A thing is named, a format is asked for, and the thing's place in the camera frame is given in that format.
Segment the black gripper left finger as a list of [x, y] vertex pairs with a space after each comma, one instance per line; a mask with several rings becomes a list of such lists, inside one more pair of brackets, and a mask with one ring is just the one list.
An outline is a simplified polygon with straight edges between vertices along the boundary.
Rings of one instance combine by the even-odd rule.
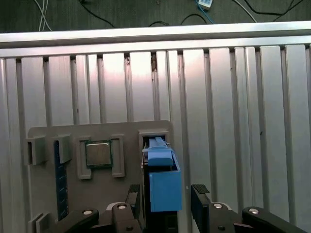
[[58, 233], [141, 233], [140, 185], [133, 184], [125, 202], [107, 206], [103, 213], [88, 208], [74, 210], [57, 222]]

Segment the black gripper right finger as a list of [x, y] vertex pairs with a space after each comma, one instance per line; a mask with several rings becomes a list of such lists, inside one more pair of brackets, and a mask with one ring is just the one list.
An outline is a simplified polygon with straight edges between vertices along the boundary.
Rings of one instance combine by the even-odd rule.
[[191, 213], [201, 233], [303, 233], [304, 230], [271, 212], [245, 207], [236, 213], [227, 204], [212, 202], [203, 184], [191, 185]]

